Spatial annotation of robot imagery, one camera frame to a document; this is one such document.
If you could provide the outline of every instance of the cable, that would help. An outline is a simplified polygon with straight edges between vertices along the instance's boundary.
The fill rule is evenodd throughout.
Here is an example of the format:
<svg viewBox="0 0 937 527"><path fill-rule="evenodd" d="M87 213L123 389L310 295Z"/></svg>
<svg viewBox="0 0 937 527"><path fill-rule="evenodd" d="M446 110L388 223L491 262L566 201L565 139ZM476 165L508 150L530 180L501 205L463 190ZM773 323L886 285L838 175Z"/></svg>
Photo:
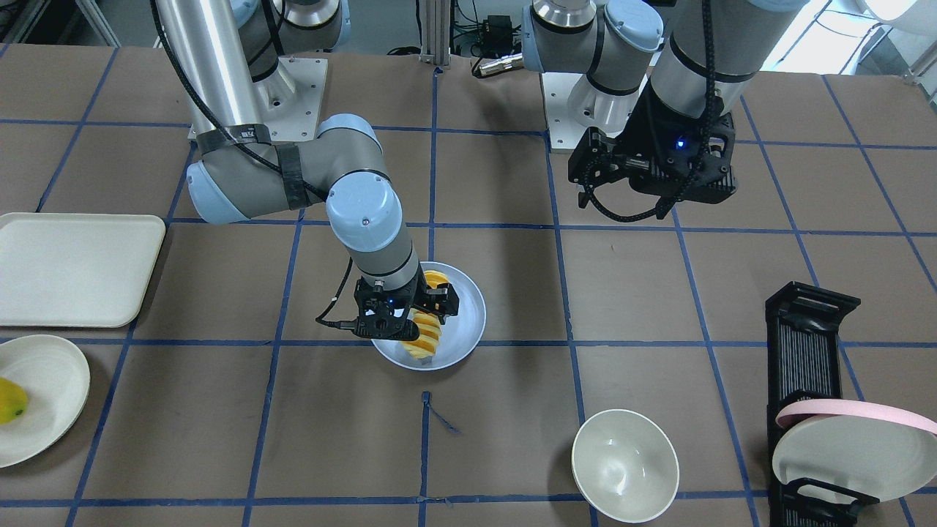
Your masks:
<svg viewBox="0 0 937 527"><path fill-rule="evenodd" d="M333 296L332 301L329 302L329 307L326 308L325 311L323 311L321 315L316 317L317 323L322 324L326 327L338 327L341 324L339 322L332 322L332 321L327 321L324 319L326 315L329 314L329 311L331 311L332 308L335 307L335 304L338 303L338 297L342 295L342 290L345 289L345 283L349 281L349 276L351 275L351 264L352 264L352 260L351 260L351 257L349 257L349 266L345 268L345 276L342 277L341 283L338 284L338 291L335 292L335 296Z"/></svg>
<svg viewBox="0 0 937 527"><path fill-rule="evenodd" d="M703 115L706 118L700 131L702 141L700 142L699 149L696 151L696 155L691 161L690 173L687 174L687 177L683 180L680 188L672 197L660 198L657 201L657 204L654 205L654 208L640 214L621 216L608 210L608 208L606 208L602 202L599 201L599 198L596 197L595 187L589 184L589 178L591 177L592 169L599 164L599 160L596 158L587 165L587 169L583 172L582 185L584 192L588 196L589 202L595 206L596 210L601 212L607 218L613 221L618 221L620 223L633 223L635 221L640 221L652 216L663 218L663 216L666 216L666 214L670 212L670 209L674 207L674 204L680 201L680 198L683 197L683 194L686 193L687 189L696 182L696 179L699 175L699 168L703 164L703 159L706 156L706 144L709 140L709 133L712 130L713 125L716 124L716 119L718 118L716 115L716 53L714 50L715 46L713 44L714 38L712 34L712 11L709 6L709 0L703 0L703 38L706 44L706 107L703 109Z"/></svg>
<svg viewBox="0 0 937 527"><path fill-rule="evenodd" d="M176 56L175 51L172 50L172 46L169 43L169 39L166 38L166 31L163 29L163 21L159 18L159 8L156 6L156 0L150 0L150 10L153 11L153 23L156 25L156 34L159 36L159 42L163 45L163 51L166 52L166 56L170 59L170 64L172 64L172 69L175 70L176 76L179 77L179 81L182 83L183 88L185 88L186 93L192 99L192 102L195 103L195 106L198 107L199 111L208 119L208 122L212 124L215 128L218 129L225 138L229 141L234 142L234 146L244 152L246 156L254 159L261 165L267 167L268 169L278 173L283 174L283 170L280 169L278 165L268 161L263 156L254 152L243 143L237 143L237 140L231 135L231 132L221 124L221 121L212 113L212 110L208 108L208 105L205 104L205 101L199 96L198 92L195 91L195 88L192 87L192 82L189 81L186 76L186 72L182 69L182 65L179 64L179 58Z"/></svg>
<svg viewBox="0 0 937 527"><path fill-rule="evenodd" d="M826 31L829 31L830 33L833 33L834 35L839 35L840 37L865 38L865 37L867 37L867 36L869 35L869 32L866 32L866 35L864 35L864 36L863 36L863 35L850 35L850 34L848 34L848 33L842 33L841 31L837 31L837 30L833 29L832 27L830 27L830 26L828 26L828 25L826 25L826 24L820 22L819 20L813 21L813 23L815 23L815 24L819 25L820 27L824 28ZM872 25L872 29L875 29L875 28L877 28L877 27L880 26L880 25L881 25L880 23L873 24L873 25Z"/></svg>
<svg viewBox="0 0 937 527"><path fill-rule="evenodd" d="M416 31L420 34L420 46L423 46L423 21L420 20L420 0L416 0Z"/></svg>
<svg viewBox="0 0 937 527"><path fill-rule="evenodd" d="M280 15L280 20L276 23L276 34L278 36L280 34L280 28L283 27L283 21L286 20L286 13L287 13L287 0L283 0L283 5L280 6L280 12L278 13ZM250 60L247 61L247 67L250 68L251 66L253 66L254 63L257 62L257 59L259 59L260 56L263 55L263 53L267 51L267 48L269 48L273 43L274 43L274 37L273 35L271 35L270 38L267 38L267 42L263 44L260 50L254 53L254 56L250 57Z"/></svg>
<svg viewBox="0 0 937 527"><path fill-rule="evenodd" d="M475 7L475 2L474 2L474 0L472 0L472 6ZM455 8L459 10L459 14L462 15L462 18L466 19L466 20L469 21L469 22L475 23L475 25L478 25L478 24L479 24L479 22L478 22L478 9L475 9L475 20L472 20L471 18L469 18L468 16L466 16L465 11L462 10L462 6L459 6L458 0L455 0Z"/></svg>
<svg viewBox="0 0 937 527"><path fill-rule="evenodd" d="M400 46L399 48L393 48L388 51L389 55L415 55L420 52L420 48L416 46Z"/></svg>
<svg viewBox="0 0 937 527"><path fill-rule="evenodd" d="M280 0L283 2L283 12L286 13L287 0ZM263 16L267 19L267 31L270 32L270 40L274 43L274 50L276 51L276 56L283 56L286 52L283 51L283 41L280 40L280 25L274 21L274 4L272 0L261 0L263 4Z"/></svg>

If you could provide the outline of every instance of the blue tape grid line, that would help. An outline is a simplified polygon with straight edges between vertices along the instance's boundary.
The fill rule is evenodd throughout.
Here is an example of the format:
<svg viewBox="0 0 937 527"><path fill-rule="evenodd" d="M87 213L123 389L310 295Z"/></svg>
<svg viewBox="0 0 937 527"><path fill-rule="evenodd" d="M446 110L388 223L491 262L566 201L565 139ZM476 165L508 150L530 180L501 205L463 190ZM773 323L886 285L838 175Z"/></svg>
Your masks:
<svg viewBox="0 0 937 527"><path fill-rule="evenodd" d="M61 119L18 119L18 118L0 118L0 124L11 125L71 125L77 126L81 121L69 121ZM191 128L190 123L154 123L144 121L87 121L84 123L87 127L142 127L142 128ZM403 131L403 132L432 132L432 127L390 127L375 125L371 128L375 130ZM494 136L528 136L539 137L543 135L542 131L534 130L478 130L472 128L435 128L437 133L451 134L470 134L470 135L494 135ZM818 148L858 148L859 145L851 143L809 143L799 141L770 141L770 140L751 140L736 139L738 144L764 144L768 146L808 146ZM862 144L863 148L869 150L937 150L937 146L928 146L921 144Z"/></svg>
<svg viewBox="0 0 937 527"><path fill-rule="evenodd" d="M172 201L170 202L170 211L167 213L164 221L166 226L169 227L172 224L172 218L175 215L176 206L179 205L179 198L182 196L182 189L186 185L186 174L188 172L188 165L192 164L192 159L195 158L195 153L198 151L199 147L195 144L194 141L189 142L188 145L188 156L186 156L186 164L182 167L182 173L179 175L179 183L176 185L176 191L172 194Z"/></svg>
<svg viewBox="0 0 937 527"><path fill-rule="evenodd" d="M683 230L680 228L679 213L677 212L677 209L674 208L671 214L674 217L674 225L677 227L677 241L680 244L680 252L683 254L683 263L687 270L687 278L690 281L690 290L693 295L693 303L696 306L696 316L699 318L700 330L703 332L703 340L706 344L706 354L709 357L709 365L712 367L713 377L716 381L716 388L719 390L719 398L722 403L722 410L725 413L726 425L729 429L729 436L732 439L732 447L736 453L736 462L738 463L738 471L742 478L742 488L745 490L745 501L749 506L751 523L754 525L754 527L759 527L758 512L755 509L755 501L751 493L749 471L745 464L745 457L742 455L742 444L738 440L736 423L735 419L732 417L732 408L729 405L729 398L725 392L725 384L722 381L722 374L720 373L719 369L719 361L716 359L716 352L713 349L712 339L709 337L709 329L706 327L706 315L703 312L703 303L700 300L699 290L696 287L696 277L693 274L687 242L683 235Z"/></svg>
<svg viewBox="0 0 937 527"><path fill-rule="evenodd" d="M797 228L797 223L794 221L794 214L791 212L790 205L787 204L787 199L784 198L784 191L781 190L781 182L778 180L778 175L774 172L774 166L771 164L771 158L767 154L767 149L765 145L761 143L761 134L758 133L758 127L755 126L754 118L751 116L751 110L749 110L749 105L745 101L745 97L741 97L739 102L742 104L742 109L745 111L745 116L748 117L749 125L751 126L751 132L755 136L755 140L759 142L759 147L761 148L762 158L765 159L765 164L767 165L768 173L771 175L771 181L774 182L774 188L778 191L778 197L781 199L781 205L784 207L784 214L787 215L787 221L791 224L791 229L794 231L794 237L797 240L797 245L800 247L800 254L804 258L804 263L807 265L808 271L811 273L811 280L813 285L819 285L819 280L817 279L816 273L813 271L813 264L811 263L811 257L807 254L807 246L804 244L804 239L800 234L800 231Z"/></svg>
<svg viewBox="0 0 937 527"><path fill-rule="evenodd" d="M111 378L111 386L108 388L108 395L104 399L104 406L101 408L101 417L97 420L97 428L95 429L95 436L91 440L91 446L88 449L88 457L84 462L84 468L82 469L82 475L78 480L78 486L75 488L75 498L68 505L68 517L66 519L66 527L72 527L75 524L75 517L78 515L78 507L82 502L82 496L84 495L84 489L88 484L88 476L91 474L91 467L95 463L95 456L97 455L97 448L101 443L101 436L104 435L104 426L108 421L108 416L111 413L111 406L113 405L114 394L117 392L117 384L120 382L121 373L124 371L124 364L126 363L126 356L130 350L130 341L133 339L133 332L137 327L137 321L134 320L130 323L129 328L126 331L126 338L124 341L124 346L121 348L120 357L117 359L117 365L114 367L114 374Z"/></svg>
<svg viewBox="0 0 937 527"><path fill-rule="evenodd" d="M9 119L0 118L4 125L63 125L87 127L139 127L139 128L191 128L188 123L145 123L136 121L63 121L57 119Z"/></svg>
<svg viewBox="0 0 937 527"><path fill-rule="evenodd" d="M553 180L553 164L550 162L550 136L543 134L543 154L546 161L546 181L550 189L550 212L553 215L553 234L557 244L559 292L563 299L563 319L566 322L566 340L570 348L570 366L573 370L573 393L576 396L576 416L579 426L586 422L586 407L583 402L582 376L579 373L579 350L573 336L573 313L570 310L570 292L566 281L566 259L563 257L563 236L559 228L559 205L557 189ZM589 527L599 527L599 513L592 505L588 508Z"/></svg>
<svg viewBox="0 0 937 527"><path fill-rule="evenodd" d="M426 493L428 492L429 474L429 403L432 395L423 392L423 418L421 419L420 433L420 509L417 514L417 526L426 527Z"/></svg>
<svg viewBox="0 0 937 527"><path fill-rule="evenodd" d="M199 223L207 224L201 218L173 218L168 220L170 223ZM247 221L238 221L239 225L294 225L293 219L249 219ZM329 222L321 219L303 219L303 225L328 227ZM447 223L447 222L423 222L408 221L410 228L432 228L432 229L526 229L534 231L549 231L556 229L555 225L543 223ZM559 225L561 231L648 231L658 233L674 233L675 227L658 225ZM893 236L893 237L922 237L935 238L937 232L887 232L887 231L814 231L814 230L795 230L795 229L744 229L738 227L683 227L684 233L742 233L742 234L813 234L822 236Z"/></svg>
<svg viewBox="0 0 937 527"><path fill-rule="evenodd" d="M921 269L924 271L924 275L928 278L930 282L931 289L937 293L937 283L934 283L934 278L930 274L927 265L924 263L924 259L921 258L921 253L918 252L917 246L915 245L914 239L908 235L908 229L904 226L904 221L901 220L901 216L898 214L898 209L895 207L895 204L891 201L891 197L888 196L888 191L885 189L885 185L882 183L882 178L879 177L878 171L875 170L875 166L872 165L871 159L869 159L869 153L866 152L865 146L859 140L858 134L855 133L855 128L853 124L849 121L849 117L846 116L846 112L843 110L842 105L840 105L840 100L836 97L836 93L833 91L833 86L830 85L829 80L826 78L826 75L822 75L824 84L826 85L826 91L829 92L831 98L833 98L833 103L836 104L836 109L840 111L843 122L846 123L846 127L849 129L849 133L853 135L856 146L859 147L859 152L862 153L862 158L866 160L866 165L869 166L869 171L872 174L872 177L875 179L875 184L878 185L879 190L882 191L882 196L885 198L885 202L888 203L888 208L891 209L891 214L895 217L895 221L898 222L898 226L901 229L901 232L904 234L905 239L908 240L908 244L911 245L911 251L914 252L917 262L920 264Z"/></svg>
<svg viewBox="0 0 937 527"><path fill-rule="evenodd" d="M283 340L283 327L286 325L287 309L290 307L290 290L292 289L293 271L296 269L296 255L299 253L300 239L303 234L303 224L297 217L296 227L293 233L292 247L290 249L290 263L287 266L286 283L283 285L283 300L280 303L280 316L276 321L276 333L274 336L274 349L270 357L270 376L267 381L267 390L263 398L263 411L260 415L260 430L257 434L257 448L254 450L254 463L250 470L250 481L247 485L247 503L244 507L244 516L242 526L250 525L250 517L253 511L254 498L257 494L257 479L260 475L260 462L263 459L263 445L267 437L267 425L270 421L270 407L274 400L274 388L276 383L276 370L279 364L280 349Z"/></svg>
<svg viewBox="0 0 937 527"><path fill-rule="evenodd" d="M68 147L65 149L65 154L62 155L62 159L59 161L58 166L55 167L55 172L52 173L52 178L49 180L49 184L42 192L42 197L39 198L39 203L36 206L36 212L42 212L42 207L45 206L46 201L49 199L49 195L52 193L52 188L55 186L55 182L58 181L58 177L62 173L62 169L65 168L65 164L68 161L68 156L71 154L72 148L75 147L75 143L78 142L78 136L82 134L82 128L84 128L84 125L88 120L88 115L91 114L91 109L95 107L97 96L100 95L101 88L104 87L104 82L108 80L108 74L111 73L111 66L113 66L114 59L117 58L117 52L119 50L120 48L114 48L114 51L111 53L111 58L108 60L108 65L104 67L104 72L101 74L101 78L97 82L95 92L92 94L91 100L88 101L88 106L84 109L82 120L78 122L78 126L75 128L75 133L72 134L71 141L68 142Z"/></svg>
<svg viewBox="0 0 937 527"><path fill-rule="evenodd" d="M917 250L914 239L908 234L908 230L904 225L904 221L901 219L898 209L895 207L894 202L891 201L891 197L888 196L888 191L885 189L885 184L882 182L882 178L879 177L878 171L875 170L875 166L872 164L871 159L869 158L869 152L866 151L865 146L862 144L862 141L859 139L859 135L855 133L855 128L850 122L849 117L846 115L846 111L842 108L839 98L836 97L836 92L833 90L833 86L829 83L829 79L826 75L821 75L824 85L826 86L826 91L829 93L830 98L833 100L833 104L836 105L836 109L840 112L842 121L846 124L846 127L849 129L849 133L853 136L855 145L859 148L859 152L862 154L862 158L866 161L866 165L869 167L869 171L872 174L872 177L875 179L875 184L878 185L879 190L882 191L882 197L885 198L885 202L888 203L888 208L891 210L892 215L895 217L895 221L898 223L901 232L905 234L905 239L908 241L908 244L911 246L911 251L915 254L918 264L921 266L921 270L924 271L924 275L927 277L928 282L930 282L931 289L937 293L937 284L934 283L934 278L930 274L927 265L924 263L924 259L921 258L920 252ZM862 388L859 386L858 377L855 375L855 369L853 368L853 363L849 359L849 355L846 353L846 349L840 346L840 355L842 355L843 362L846 365L846 370L849 372L850 380L855 387L855 392L859 397L859 400L865 400L865 394L862 393ZM901 504L901 510L904 513L904 517L908 522L908 527L915 527L915 519L911 513L911 509L908 507L907 501L901 497L899 498L899 503Z"/></svg>
<svg viewBox="0 0 937 527"><path fill-rule="evenodd" d="M429 144L429 242L427 247L427 259L430 262L436 259L436 158L437 143L439 131L437 124L439 122L439 75L442 69L433 68L433 99L432 99L432 128L430 131Z"/></svg>
<svg viewBox="0 0 937 527"><path fill-rule="evenodd" d="M126 339L120 338L67 338L76 344L121 345ZM15 337L0 337L0 343L15 339ZM230 346L230 347L259 347L271 346L272 340L234 340L234 339L131 339L131 346ZM714 348L764 348L767 343L763 340L712 340ZM563 347L570 344L569 340L481 340L479 347ZM704 348L703 340L572 340L572 344L579 348L610 346L617 348ZM370 348L362 340L280 340L281 346L307 347L307 348ZM882 342L880 340L848 340L841 343L843 348L906 348L906 349L937 349L937 342Z"/></svg>
<svg viewBox="0 0 937 527"><path fill-rule="evenodd" d="M937 488L924 488L915 494L934 494ZM756 490L757 498L767 497L767 491ZM678 492L675 500L731 500L745 497L741 490L706 490ZM296 496L281 498L257 498L253 506L278 505L401 505L401 504L521 504L550 502L584 502L579 493L566 494L456 494L453 496L424 498L423 496ZM246 498L130 498L130 499L83 499L78 503L84 507L193 507L193 506L245 506ZM64 508L72 506L72 500L0 500L6 508Z"/></svg>

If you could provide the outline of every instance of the yellow fruit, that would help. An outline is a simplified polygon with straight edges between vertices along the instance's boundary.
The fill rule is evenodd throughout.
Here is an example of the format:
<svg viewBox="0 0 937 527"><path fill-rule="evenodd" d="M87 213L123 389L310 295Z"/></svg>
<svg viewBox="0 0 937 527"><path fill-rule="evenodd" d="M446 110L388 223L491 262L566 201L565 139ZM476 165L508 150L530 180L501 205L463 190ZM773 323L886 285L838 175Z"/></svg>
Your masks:
<svg viewBox="0 0 937 527"><path fill-rule="evenodd" d="M426 285L432 288L438 287L441 283L449 283L449 278L439 271L424 271L424 276ZM404 349L417 360L435 355L436 348L439 347L439 339L442 337L442 324L439 322L439 317L411 309L410 318L420 328L420 336L416 340L405 341Z"/></svg>
<svg viewBox="0 0 937 527"><path fill-rule="evenodd" d="M29 398L19 384L0 377L0 425L22 415L28 403Z"/></svg>
<svg viewBox="0 0 937 527"><path fill-rule="evenodd" d="M449 278L439 271L424 271L423 275L426 277L426 285L434 289L441 283L449 283Z"/></svg>

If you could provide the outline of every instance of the light blue joint cap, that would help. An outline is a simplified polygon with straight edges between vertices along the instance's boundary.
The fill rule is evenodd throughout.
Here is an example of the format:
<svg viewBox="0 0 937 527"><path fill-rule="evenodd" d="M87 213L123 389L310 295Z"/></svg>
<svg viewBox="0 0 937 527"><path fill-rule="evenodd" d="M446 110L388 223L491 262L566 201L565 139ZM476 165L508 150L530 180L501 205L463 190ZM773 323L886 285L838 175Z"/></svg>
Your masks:
<svg viewBox="0 0 937 527"><path fill-rule="evenodd" d="M810 0L749 0L749 4L765 11L786 13L797 11L807 5Z"/></svg>
<svg viewBox="0 0 937 527"><path fill-rule="evenodd" d="M260 5L260 0L231 0L231 11L234 12L234 21L238 27L244 24L254 16L254 11Z"/></svg>
<svg viewBox="0 0 937 527"><path fill-rule="evenodd" d="M543 63L537 52L537 39L533 33L533 18L530 6L521 12L521 52L524 54L524 69L543 73Z"/></svg>
<svg viewBox="0 0 937 527"><path fill-rule="evenodd" d="M348 128L360 131L364 135L373 139L374 142L378 144L378 148L380 148L381 154L384 153L384 148L380 145L380 141L378 141L378 136L375 135L374 129L371 128L371 125L369 125L367 121L358 115L355 115L354 113L336 113L335 115L322 121L322 123L319 125L319 131L316 132L316 139L322 137L323 133L334 128Z"/></svg>
<svg viewBox="0 0 937 527"><path fill-rule="evenodd" d="M661 15L641 0L610 0L605 18L619 37L642 52L654 53L661 45Z"/></svg>
<svg viewBox="0 0 937 527"><path fill-rule="evenodd" d="M390 245L404 218L391 182L373 172L353 172L336 181L325 212L335 237L358 252Z"/></svg>
<svg viewBox="0 0 937 527"><path fill-rule="evenodd" d="M195 210L209 223L223 224L235 221L247 221L248 218L234 206L234 203L218 188L215 180L199 161L188 165L186 169L188 195L192 197Z"/></svg>
<svg viewBox="0 0 937 527"><path fill-rule="evenodd" d="M338 30L338 40L335 41L333 47L348 42L351 37L351 11L349 11L349 0L342 0L338 11L338 16L342 17L342 27Z"/></svg>

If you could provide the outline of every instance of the dish rack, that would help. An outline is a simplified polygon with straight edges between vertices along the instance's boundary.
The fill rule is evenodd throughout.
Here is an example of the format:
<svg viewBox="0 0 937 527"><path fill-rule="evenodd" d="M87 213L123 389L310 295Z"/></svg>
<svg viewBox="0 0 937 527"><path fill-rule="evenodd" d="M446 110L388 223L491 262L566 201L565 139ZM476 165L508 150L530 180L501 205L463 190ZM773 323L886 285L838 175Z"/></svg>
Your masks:
<svg viewBox="0 0 937 527"><path fill-rule="evenodd" d="M785 430L775 423L782 408L804 399L842 399L837 335L842 319L860 300L799 282L782 287L765 302L767 321L769 459ZM799 494L805 486L854 498L832 504ZM771 474L771 527L852 527L862 507L879 500L810 478L784 485Z"/></svg>

